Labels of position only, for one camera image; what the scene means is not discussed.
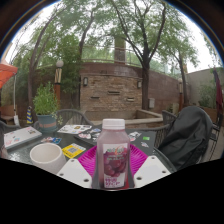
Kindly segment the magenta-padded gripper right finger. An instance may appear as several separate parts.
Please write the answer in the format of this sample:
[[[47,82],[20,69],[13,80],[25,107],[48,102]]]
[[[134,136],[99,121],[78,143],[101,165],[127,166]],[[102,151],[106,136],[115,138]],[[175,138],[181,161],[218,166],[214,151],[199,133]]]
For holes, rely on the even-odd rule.
[[[147,156],[134,145],[130,145],[130,170],[135,188],[141,188],[171,174],[157,156]]]

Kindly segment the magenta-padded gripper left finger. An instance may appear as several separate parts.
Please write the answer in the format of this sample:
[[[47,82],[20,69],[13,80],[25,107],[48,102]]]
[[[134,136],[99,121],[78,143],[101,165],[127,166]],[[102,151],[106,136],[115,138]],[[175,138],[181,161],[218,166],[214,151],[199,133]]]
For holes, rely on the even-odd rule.
[[[96,147],[87,150],[78,159],[69,159],[57,175],[78,186],[97,189]]]

